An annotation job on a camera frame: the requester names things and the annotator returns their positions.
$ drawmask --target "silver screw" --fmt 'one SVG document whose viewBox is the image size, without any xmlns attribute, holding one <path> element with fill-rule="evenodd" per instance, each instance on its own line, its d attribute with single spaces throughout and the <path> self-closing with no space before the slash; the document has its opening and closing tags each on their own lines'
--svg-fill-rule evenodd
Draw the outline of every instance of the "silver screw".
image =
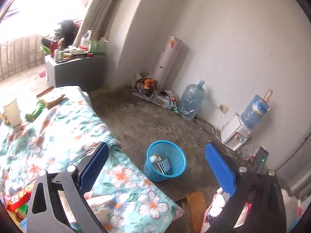
<svg viewBox="0 0 311 233">
<path fill-rule="evenodd" d="M 70 166 L 67 167 L 67 171 L 68 172 L 73 172 L 75 169 L 76 169 L 75 165 L 70 165 Z"/>
<path fill-rule="evenodd" d="M 275 172 L 274 172 L 273 170 L 269 170 L 269 171 L 268 171 L 268 174 L 269 174 L 270 176 L 274 176 L 274 175 L 275 175 Z"/>
<path fill-rule="evenodd" d="M 247 169 L 246 169 L 245 166 L 240 166 L 240 167 L 238 168 L 238 170 L 239 170 L 240 172 L 247 172 Z"/>
<path fill-rule="evenodd" d="M 42 170 L 40 170 L 40 172 L 39 172 L 39 176 L 44 176 L 45 173 L 46 173 L 46 170 L 42 169 Z"/>
</svg>

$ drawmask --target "bed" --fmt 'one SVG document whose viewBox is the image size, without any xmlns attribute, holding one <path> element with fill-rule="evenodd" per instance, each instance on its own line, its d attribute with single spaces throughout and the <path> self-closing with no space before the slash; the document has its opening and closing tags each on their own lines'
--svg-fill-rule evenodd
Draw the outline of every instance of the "bed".
<svg viewBox="0 0 311 233">
<path fill-rule="evenodd" d="M 121 144 L 96 115 L 79 87 L 56 89 L 64 99 L 33 122 L 12 128 L 0 123 L 0 195 L 12 197 L 29 187 L 38 172 L 78 164 L 100 142 L 109 158 L 92 190 L 91 208 L 108 232 L 164 232 L 183 210 L 159 190 L 121 151 Z"/>
</svg>

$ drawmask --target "green storage basket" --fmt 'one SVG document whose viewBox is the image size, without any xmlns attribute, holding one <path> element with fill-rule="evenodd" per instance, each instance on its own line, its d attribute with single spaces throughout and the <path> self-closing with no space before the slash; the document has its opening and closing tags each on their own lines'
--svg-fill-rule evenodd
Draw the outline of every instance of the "green storage basket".
<svg viewBox="0 0 311 233">
<path fill-rule="evenodd" d="M 92 41 L 90 52 L 92 53 L 105 53 L 106 52 L 106 46 L 108 41 L 102 42 L 102 41 Z"/>
</svg>

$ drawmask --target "concrete floor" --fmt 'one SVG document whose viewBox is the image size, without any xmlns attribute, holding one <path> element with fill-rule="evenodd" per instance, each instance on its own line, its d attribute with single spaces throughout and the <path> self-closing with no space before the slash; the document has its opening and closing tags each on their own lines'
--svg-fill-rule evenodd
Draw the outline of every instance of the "concrete floor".
<svg viewBox="0 0 311 233">
<path fill-rule="evenodd" d="M 47 88 L 46 78 L 38 76 L 44 69 L 44 65 L 39 65 L 0 81 L 0 98 L 14 92 L 18 96 L 19 105 L 22 105 L 25 99 L 35 97 Z M 90 97 L 97 115 L 107 123 L 121 142 L 122 150 L 140 170 L 143 170 L 146 150 L 154 141 L 168 140 L 183 150 L 187 158 L 185 172 L 180 177 L 156 183 L 167 196 L 175 200 L 201 191 L 207 205 L 211 203 L 219 185 L 205 160 L 205 145 L 213 142 L 220 151 L 228 155 L 215 136 L 208 134 L 193 121 L 170 115 L 166 109 L 134 96 L 128 88 L 110 92 L 105 92 L 105 89 L 97 90 L 91 92 Z M 197 122 L 212 133 L 212 127 L 208 123 L 200 120 Z M 233 158 L 237 166 L 247 165 L 237 153 L 231 153 L 238 158 Z"/>
</svg>

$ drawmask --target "wall outlet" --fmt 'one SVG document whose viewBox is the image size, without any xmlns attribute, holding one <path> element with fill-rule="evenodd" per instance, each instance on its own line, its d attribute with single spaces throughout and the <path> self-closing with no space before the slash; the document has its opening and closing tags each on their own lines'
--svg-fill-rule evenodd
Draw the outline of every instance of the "wall outlet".
<svg viewBox="0 0 311 233">
<path fill-rule="evenodd" d="M 224 114 L 226 114 L 229 110 L 229 107 L 227 105 L 224 105 L 224 104 L 219 104 L 216 106 L 216 108 L 219 109 Z"/>
</svg>

